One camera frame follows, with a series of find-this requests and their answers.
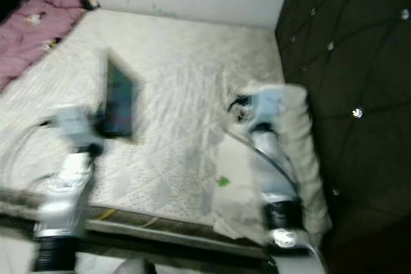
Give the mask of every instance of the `screen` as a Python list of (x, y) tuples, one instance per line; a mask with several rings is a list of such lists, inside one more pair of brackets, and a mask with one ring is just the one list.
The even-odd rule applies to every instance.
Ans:
[(111, 137), (132, 137), (134, 92), (137, 85), (108, 59), (105, 100), (105, 134)]

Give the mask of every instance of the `green sticker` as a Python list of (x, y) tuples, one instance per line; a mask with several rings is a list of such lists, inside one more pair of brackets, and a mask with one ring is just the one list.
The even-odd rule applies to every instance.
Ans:
[(217, 183), (219, 187), (226, 187), (230, 184), (230, 180), (222, 176), (220, 179), (217, 180)]

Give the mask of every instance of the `yellow cable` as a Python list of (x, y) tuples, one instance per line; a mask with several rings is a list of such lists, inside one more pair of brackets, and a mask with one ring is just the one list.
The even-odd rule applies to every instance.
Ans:
[(115, 213), (115, 211), (116, 211), (115, 209), (107, 210), (107, 211), (104, 212), (102, 215), (100, 215), (98, 218), (96, 218), (96, 220), (102, 221), (102, 220), (110, 217), (111, 215), (113, 215), (113, 213)]

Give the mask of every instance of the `mattress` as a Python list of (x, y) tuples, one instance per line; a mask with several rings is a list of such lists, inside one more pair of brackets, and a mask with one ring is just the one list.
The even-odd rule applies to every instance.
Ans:
[[(0, 96), (0, 156), (22, 130), (51, 116), (59, 105), (97, 108), (105, 74), (102, 54), (108, 47), (143, 85), (138, 136), (137, 143), (106, 141), (91, 196), (92, 218), (107, 209), (117, 212), (104, 221), (90, 220), (88, 228), (163, 236), (163, 241), (211, 237), (230, 243), (229, 250), (249, 245), (212, 233), (215, 157), (227, 97), (250, 81), (283, 79), (270, 30), (89, 12), (61, 45)], [(59, 169), (68, 152), (56, 128), (37, 130), (14, 154), (12, 166), (2, 168), (0, 211), (34, 218), (46, 176)], [(42, 176), (45, 180), (36, 180)]]

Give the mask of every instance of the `pink blanket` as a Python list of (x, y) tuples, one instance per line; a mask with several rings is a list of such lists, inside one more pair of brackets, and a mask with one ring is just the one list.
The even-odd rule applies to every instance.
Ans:
[(0, 25), (0, 92), (60, 42), (85, 13), (83, 0), (27, 0)]

